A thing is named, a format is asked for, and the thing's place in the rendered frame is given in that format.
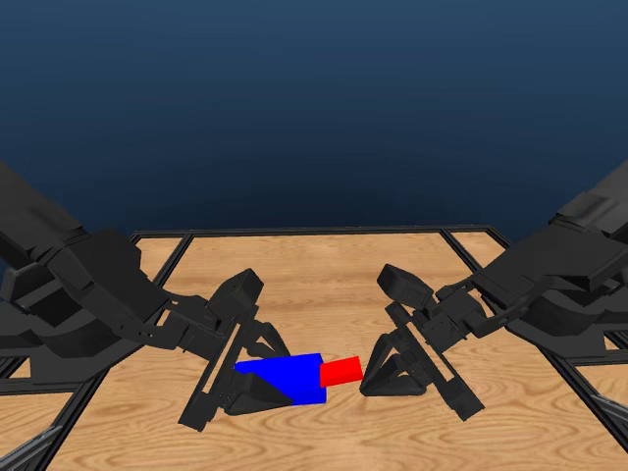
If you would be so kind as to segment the blue hollow socket block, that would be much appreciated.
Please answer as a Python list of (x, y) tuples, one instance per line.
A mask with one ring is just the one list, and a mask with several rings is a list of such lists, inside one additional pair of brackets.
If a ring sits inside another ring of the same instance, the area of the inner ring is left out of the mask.
[(327, 389), (321, 386), (320, 353), (238, 361), (234, 369), (254, 373), (292, 399), (293, 405), (325, 403)]

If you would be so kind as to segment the thin red peg bar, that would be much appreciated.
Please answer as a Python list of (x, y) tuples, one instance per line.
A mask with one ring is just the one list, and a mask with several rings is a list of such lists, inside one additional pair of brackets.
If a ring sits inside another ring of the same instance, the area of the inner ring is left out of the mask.
[(360, 359), (358, 356), (352, 356), (322, 363), (319, 378), (321, 388), (362, 381), (364, 376)]

